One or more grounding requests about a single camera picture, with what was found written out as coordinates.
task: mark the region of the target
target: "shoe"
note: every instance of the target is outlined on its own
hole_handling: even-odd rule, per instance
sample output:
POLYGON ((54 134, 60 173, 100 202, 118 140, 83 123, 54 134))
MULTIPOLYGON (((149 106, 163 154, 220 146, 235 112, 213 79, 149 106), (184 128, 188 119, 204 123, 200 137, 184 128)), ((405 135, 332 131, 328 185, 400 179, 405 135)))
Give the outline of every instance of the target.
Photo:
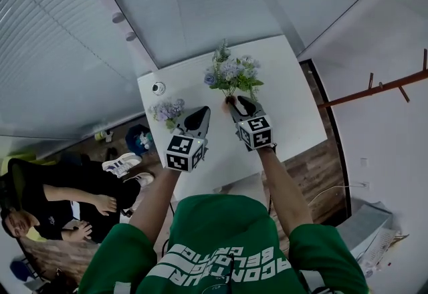
POLYGON ((129 152, 119 156, 113 161, 105 161, 102 163, 102 169, 105 172, 111 172, 116 175, 118 178, 128 174, 128 171, 139 164, 142 161, 142 158, 137 156, 133 152, 129 152))
POLYGON ((137 174, 136 176, 133 176, 132 178, 127 179, 126 181, 131 179, 137 180, 141 186, 140 192, 138 193, 138 196, 135 198, 134 204, 131 206, 131 210, 135 212, 138 206, 140 206, 140 203, 142 202, 144 196, 146 195, 145 193, 146 187, 153 182, 154 177, 152 174, 149 174, 149 173, 140 173, 140 174, 137 174))

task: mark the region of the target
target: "black and white marker cube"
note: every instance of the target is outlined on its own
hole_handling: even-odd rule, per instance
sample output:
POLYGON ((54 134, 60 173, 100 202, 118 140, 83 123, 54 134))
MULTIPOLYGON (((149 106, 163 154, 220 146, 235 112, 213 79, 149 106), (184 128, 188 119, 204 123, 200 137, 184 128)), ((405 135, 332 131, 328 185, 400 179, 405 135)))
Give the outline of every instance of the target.
POLYGON ((272 144, 272 125, 268 115, 239 122, 239 135, 251 149, 272 144))
POLYGON ((202 159, 205 141, 183 135, 173 135, 165 151, 167 168, 190 172, 202 159))

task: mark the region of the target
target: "person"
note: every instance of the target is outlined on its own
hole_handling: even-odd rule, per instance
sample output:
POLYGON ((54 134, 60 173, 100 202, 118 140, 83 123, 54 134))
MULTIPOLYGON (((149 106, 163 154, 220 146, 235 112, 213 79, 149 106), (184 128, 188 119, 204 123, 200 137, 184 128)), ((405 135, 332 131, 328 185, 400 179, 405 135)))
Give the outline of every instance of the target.
POLYGON ((14 162, 30 179, 25 182, 21 206, 1 211, 3 228, 14 238, 24 237, 34 227, 46 239, 101 243, 119 223, 120 210, 130 208, 136 201, 140 183, 152 178, 144 173, 124 182, 104 172, 99 162, 85 166, 14 162), (64 229, 77 215, 72 202, 79 203, 76 218, 80 222, 75 229, 64 229))
POLYGON ((180 175, 164 169, 129 224, 116 225, 101 244, 79 294, 368 293, 337 230, 312 222, 302 193, 271 148, 257 152, 290 239, 289 260, 263 204, 246 196, 203 194, 180 201, 168 252, 156 263, 153 246, 180 175))

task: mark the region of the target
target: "tabletop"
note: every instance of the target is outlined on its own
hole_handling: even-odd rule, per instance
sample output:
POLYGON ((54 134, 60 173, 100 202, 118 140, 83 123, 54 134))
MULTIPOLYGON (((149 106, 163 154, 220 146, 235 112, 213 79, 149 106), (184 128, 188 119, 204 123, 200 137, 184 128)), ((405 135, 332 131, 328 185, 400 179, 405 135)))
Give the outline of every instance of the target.
MULTIPOLYGON (((270 37, 230 47, 231 57, 251 55, 259 60, 257 98, 272 120, 276 154, 285 161, 327 139, 314 97, 302 69, 285 36, 270 37)), ((161 100, 182 98, 185 108, 209 106, 211 119, 206 138, 208 151, 190 173, 182 173, 174 191, 177 200, 213 189, 260 172, 263 168, 257 152, 248 152, 235 135, 230 114, 221 109, 222 91, 204 84, 204 71, 212 65, 213 53, 194 57, 160 69, 138 79, 142 103, 162 165, 171 134, 164 122, 157 122, 148 109, 161 100), (152 85, 162 82, 165 93, 157 96, 152 85)), ((244 95, 237 90, 235 96, 244 95)))

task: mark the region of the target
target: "wooden floor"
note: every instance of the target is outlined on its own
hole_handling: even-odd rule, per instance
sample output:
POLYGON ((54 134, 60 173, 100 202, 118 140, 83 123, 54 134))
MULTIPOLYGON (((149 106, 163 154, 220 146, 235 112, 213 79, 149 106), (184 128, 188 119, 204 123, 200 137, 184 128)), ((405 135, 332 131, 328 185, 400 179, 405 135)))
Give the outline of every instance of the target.
MULTIPOLYGON (((308 80, 316 103, 322 102, 322 97, 314 76, 310 71, 309 65, 302 65, 303 72, 308 80)), ((340 158, 334 138, 332 126, 325 109, 320 111, 322 121, 327 133, 327 141, 285 161, 286 168, 291 177, 296 181, 303 192, 306 200, 310 202, 318 193, 332 186, 344 186, 342 169, 340 166, 340 158)), ((106 144, 105 142, 96 142, 94 139, 85 140, 75 146, 69 148, 69 151, 81 152, 87 154, 91 160, 104 161, 106 149, 115 147, 119 154, 128 152, 124 136, 129 127, 141 123, 148 126, 146 118, 141 118, 133 122, 129 122, 114 129, 113 142, 106 144)), ((139 172, 151 171, 155 175, 162 170, 162 165, 156 152, 145 154, 143 161, 137 167, 132 169, 129 176, 138 174, 139 172)), ((269 198, 269 192, 263 182, 266 198, 269 198)), ((310 210, 315 223, 323 223, 342 212, 345 209, 345 191, 343 188, 333 188, 324 194, 320 195, 311 205, 310 210)), ((173 203, 174 209, 177 207, 177 202, 173 203)), ((272 218, 275 220, 278 234, 280 237, 280 247, 285 253, 288 252, 288 239, 282 231, 274 207, 271 212, 272 218)), ((169 237, 169 227, 171 225, 173 215, 169 211, 165 220, 163 229, 160 233, 158 241, 154 246, 158 256, 161 255, 161 249, 164 242, 169 237)), ((98 246, 90 243, 68 243, 65 241, 48 241, 46 243, 33 242, 27 238, 21 239, 21 245, 28 255, 34 257, 33 264, 36 269, 43 273, 43 277, 51 279, 54 276, 55 270, 60 268, 65 274, 80 281, 86 267, 94 256, 98 246)))

